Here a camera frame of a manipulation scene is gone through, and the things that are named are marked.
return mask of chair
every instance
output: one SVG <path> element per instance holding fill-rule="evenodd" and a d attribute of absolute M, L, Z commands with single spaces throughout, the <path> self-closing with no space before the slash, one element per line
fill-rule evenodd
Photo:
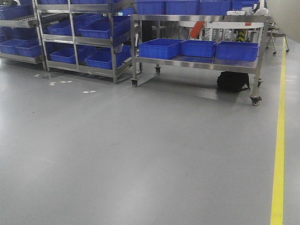
<path fill-rule="evenodd" d="M 276 55 L 276 53 L 277 53 L 277 50 L 276 50 L 276 47 L 275 47 L 275 40 L 274 40 L 274 38 L 282 38 L 282 37 L 284 37 L 285 38 L 285 43 L 286 43 L 286 48 L 287 48 L 286 52 L 288 53 L 290 51 L 289 44 L 287 42 L 287 37 L 286 37 L 285 33 L 282 33 L 279 30 L 279 28 L 278 28 L 277 25 L 272 24 L 271 26 L 269 26 L 268 37 L 270 37 L 270 39 L 268 41 L 266 49 L 269 48 L 269 44 L 272 41 L 272 44 L 273 44 L 273 47 L 274 47 L 274 52 L 273 52 L 274 55 Z"/>

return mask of chair leg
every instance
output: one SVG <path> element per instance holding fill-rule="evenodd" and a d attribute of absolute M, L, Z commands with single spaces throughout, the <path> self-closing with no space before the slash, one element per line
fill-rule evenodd
<path fill-rule="evenodd" d="M 290 51 L 289 43 L 287 42 L 287 36 L 285 35 L 285 43 L 286 43 L 286 52 L 288 53 Z"/>
<path fill-rule="evenodd" d="M 272 43 L 273 43 L 273 47 L 274 47 L 274 52 L 273 52 L 273 54 L 276 55 L 277 51 L 276 51 L 276 47 L 275 47 L 274 37 L 273 37 L 272 34 L 271 34 L 271 39 L 272 39 Z"/>
<path fill-rule="evenodd" d="M 269 48 L 270 42 L 271 42 L 271 36 L 270 36 L 270 38 L 269 38 L 269 40 L 268 40 L 268 42 L 267 42 L 267 47 L 266 47 L 266 49 Z"/>

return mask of metal shelf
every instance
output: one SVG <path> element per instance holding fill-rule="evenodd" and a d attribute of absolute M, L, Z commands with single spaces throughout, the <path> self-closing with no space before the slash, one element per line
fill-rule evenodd
<path fill-rule="evenodd" d="M 0 53 L 0 57 L 5 58 L 5 59 L 9 59 L 9 60 L 27 62 L 27 63 L 32 63 L 32 64 L 41 63 L 42 60 L 43 60 L 42 55 L 37 56 L 35 58 L 32 58 L 32 57 L 26 57 L 26 56 L 21 56 L 21 55 L 11 55 L 11 54 Z"/>
<path fill-rule="evenodd" d="M 236 15 L 131 15 L 133 20 L 149 21 L 205 21 L 205 22 L 253 22 L 264 23 L 267 16 L 236 16 Z"/>
<path fill-rule="evenodd" d="M 103 69 L 103 68 L 97 68 L 97 67 L 88 67 L 79 65 L 77 68 L 76 64 L 70 64 L 70 63 L 63 63 L 63 62 L 55 62 L 55 61 L 46 61 L 47 66 L 50 68 L 56 68 L 56 69 L 63 69 L 63 70 L 70 70 L 75 71 L 79 73 L 86 73 L 86 74 L 93 74 L 93 75 L 99 75 L 99 76 L 105 76 L 113 78 L 113 70 L 112 69 Z M 128 59 L 125 63 L 122 64 L 119 68 L 117 68 L 117 77 L 121 76 L 123 72 L 128 69 L 132 65 L 131 59 Z"/>
<path fill-rule="evenodd" d="M 43 34 L 42 38 L 44 41 L 47 41 L 47 42 L 57 42 L 57 43 L 66 43 L 66 44 L 74 43 L 72 36 Z"/>
<path fill-rule="evenodd" d="M 152 59 L 152 58 L 143 58 L 135 57 L 136 62 L 160 64 L 167 66 L 177 66 L 177 67 L 188 67 L 188 68 L 198 68 L 198 69 L 212 69 L 212 70 L 230 70 L 232 72 L 241 72 L 241 73 L 256 73 L 257 60 L 255 62 L 247 61 L 237 61 L 237 60 L 217 60 L 217 59 L 207 59 L 207 58 L 198 58 L 198 57 L 188 57 L 187 61 L 186 56 L 177 56 L 171 60 L 161 60 L 161 59 Z M 208 61 L 211 60 L 211 63 L 197 62 L 197 61 Z"/>
<path fill-rule="evenodd" d="M 6 27 L 19 27 L 19 28 L 32 28 L 38 24 L 38 20 L 34 15 L 29 15 L 13 20 L 0 20 L 0 26 Z"/>
<path fill-rule="evenodd" d="M 132 6 L 135 3 L 135 0 L 123 0 L 119 3 L 115 4 L 71 4 L 71 0 L 68 0 L 68 4 L 66 5 L 37 5 L 37 17 L 40 20 L 39 26 L 40 30 L 42 27 L 49 22 L 55 22 L 60 20 L 58 16 L 54 15 L 52 17 L 48 17 L 47 21 L 43 19 L 43 13 L 56 13 L 62 16 L 67 17 L 71 21 L 71 36 L 63 36 L 63 35 L 51 35 L 51 34 L 44 34 L 41 33 L 42 42 L 44 46 L 45 58 L 46 58 L 46 66 L 47 69 L 50 68 L 57 68 L 57 69 L 64 69 L 70 71 L 76 71 L 81 73 L 87 74 L 94 74 L 94 75 L 101 75 L 106 77 L 113 78 L 113 81 L 116 83 L 118 81 L 118 77 L 132 65 L 132 61 L 126 61 L 120 68 L 116 68 L 116 52 L 111 51 L 112 55 L 112 70 L 109 69 L 102 69 L 96 67 L 88 67 L 81 65 L 78 61 L 78 49 L 76 45 L 92 45 L 92 46 L 99 46 L 99 47 L 110 47 L 114 48 L 130 38 L 131 32 L 127 32 L 120 37 L 113 38 L 113 29 L 111 31 L 111 37 L 109 39 L 101 39 L 101 38 L 90 38 L 90 37 L 78 37 L 75 34 L 74 28 L 74 21 L 73 21 L 73 14 L 74 13 L 106 13 L 109 16 L 110 26 L 113 26 L 113 14 Z M 56 42 L 56 43 L 66 43 L 73 45 L 75 51 L 75 59 L 76 64 L 69 64 L 69 63 L 61 63 L 49 60 L 49 54 L 47 53 L 47 48 L 45 47 L 46 42 Z"/>
<path fill-rule="evenodd" d="M 39 13 L 69 13 L 69 5 L 37 5 Z"/>
<path fill-rule="evenodd" d="M 72 13 L 116 13 L 122 9 L 133 6 L 134 0 L 123 0 L 114 4 L 71 4 Z M 37 5 L 41 13 L 69 13 L 69 5 Z"/>
<path fill-rule="evenodd" d="M 266 37 L 268 32 L 268 23 L 270 17 L 268 16 L 213 16 L 213 15 L 131 15 L 131 27 L 134 27 L 136 23 L 141 21 L 157 21 L 157 30 L 160 27 L 160 21 L 187 21 L 187 22 L 237 22 L 237 23 L 249 23 L 250 28 L 252 23 L 260 23 L 258 28 L 260 31 L 260 50 L 258 59 L 255 62 L 245 62 L 237 60 L 217 60 L 217 59 L 201 59 L 198 57 L 185 57 L 177 56 L 171 60 L 161 60 L 152 58 L 139 57 L 136 54 L 134 48 L 134 37 L 135 32 L 131 31 L 131 53 L 132 53 L 132 85 L 136 87 L 138 85 L 137 75 L 142 72 L 142 63 L 151 63 L 156 65 L 156 73 L 160 73 L 160 65 L 168 66 L 178 66 L 178 67 L 188 67 L 188 68 L 202 68 L 202 69 L 212 69 L 220 71 L 232 71 L 240 73 L 255 74 L 255 82 L 252 89 L 250 98 L 254 105 L 258 105 L 261 97 L 258 95 L 258 84 L 260 82 L 260 73 L 263 61 L 264 50 L 266 46 Z M 140 71 L 136 70 L 136 63 L 140 64 Z"/>

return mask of floor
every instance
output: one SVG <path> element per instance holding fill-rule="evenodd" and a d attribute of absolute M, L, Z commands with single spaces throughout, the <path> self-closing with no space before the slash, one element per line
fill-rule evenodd
<path fill-rule="evenodd" d="M 0 224 L 270 224 L 281 50 L 266 52 L 259 106 L 217 91 L 218 71 L 146 81 L 144 65 L 133 88 L 0 60 Z M 285 225 L 300 221 L 299 55 L 291 42 Z"/>

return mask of metal shelving cart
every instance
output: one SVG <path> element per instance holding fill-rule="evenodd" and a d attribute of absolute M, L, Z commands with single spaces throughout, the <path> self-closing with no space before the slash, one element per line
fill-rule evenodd
<path fill-rule="evenodd" d="M 260 50 L 258 59 L 254 62 L 237 61 L 237 60 L 217 60 L 212 59 L 211 63 L 204 62 L 192 62 L 186 61 L 185 57 L 177 56 L 171 60 L 161 60 L 153 58 L 142 58 L 138 56 L 136 49 L 134 48 L 135 33 L 131 33 L 132 41 L 132 85 L 136 87 L 138 85 L 137 75 L 142 72 L 142 63 L 156 64 L 156 73 L 160 73 L 160 65 L 188 67 L 188 68 L 202 68 L 220 71 L 231 71 L 248 73 L 255 75 L 254 86 L 250 98 L 253 105 L 258 105 L 261 101 L 261 97 L 258 95 L 258 87 L 261 84 L 261 67 L 263 62 L 263 54 L 266 47 L 266 37 L 268 32 L 268 24 L 270 17 L 268 16 L 210 16 L 210 15 L 131 15 L 131 27 L 135 27 L 136 23 L 141 21 L 156 21 L 159 26 L 160 21 L 204 21 L 204 22 L 240 22 L 240 23 L 262 23 L 262 27 L 259 28 L 260 35 Z M 140 64 L 140 71 L 136 70 L 136 64 Z"/>
<path fill-rule="evenodd" d="M 125 61 L 122 66 L 117 68 L 116 65 L 116 43 L 118 40 L 113 38 L 114 30 L 113 30 L 113 15 L 117 14 L 118 11 L 125 9 L 127 7 L 132 7 L 135 3 L 134 0 L 122 0 L 118 3 L 112 3 L 112 0 L 109 0 L 108 4 L 72 4 L 71 0 L 68 0 L 68 4 L 61 4 L 61 5 L 41 5 L 39 4 L 38 0 L 34 0 L 37 9 L 37 17 L 39 20 L 39 26 L 41 31 L 43 30 L 43 26 L 45 21 L 43 21 L 42 16 L 45 13 L 50 14 L 64 14 L 69 17 L 71 21 L 71 36 L 63 36 L 63 35 L 51 35 L 51 34 L 44 34 L 41 33 L 41 38 L 43 42 L 44 52 L 45 52 L 45 61 L 47 70 L 50 71 L 50 68 L 58 68 L 76 72 L 82 72 L 86 74 L 93 74 L 93 75 L 100 75 L 105 77 L 110 77 L 113 79 L 113 82 L 116 83 L 118 78 L 127 70 L 129 67 L 132 66 L 132 60 L 129 58 Z M 75 28 L 74 28 L 74 14 L 107 14 L 109 17 L 109 23 L 111 26 L 111 37 L 110 39 L 100 39 L 100 38 L 90 38 L 90 37 L 79 37 L 75 35 Z M 59 18 L 53 16 L 52 22 L 58 21 Z M 130 38 L 130 31 L 126 34 L 123 34 L 121 37 L 123 42 L 129 40 Z M 56 43 L 65 43 L 65 44 L 72 44 L 75 50 L 75 58 L 76 64 L 70 63 L 63 63 L 63 62 L 56 62 L 52 61 L 48 58 L 46 43 L 47 42 L 56 42 Z M 86 65 L 82 65 L 78 61 L 78 49 L 77 45 L 91 45 L 91 46 L 98 46 L 98 47 L 110 47 L 112 52 L 112 69 L 103 69 L 97 67 L 89 67 Z"/>
<path fill-rule="evenodd" d="M 37 35 L 38 39 L 40 42 L 40 45 L 42 45 L 40 41 L 40 31 L 39 31 L 39 26 L 38 26 L 38 18 L 36 12 L 33 15 L 21 17 L 21 18 L 16 18 L 13 20 L 0 20 L 0 26 L 3 27 L 13 27 L 13 28 L 37 28 Z M 21 55 L 12 55 L 12 54 L 5 54 L 0 52 L 0 57 L 9 59 L 9 60 L 15 60 L 15 61 L 21 61 L 21 62 L 27 62 L 27 63 L 32 63 L 32 64 L 39 64 L 43 63 L 44 68 L 44 57 L 43 55 L 37 56 L 37 57 L 26 57 L 26 56 L 21 56 Z"/>

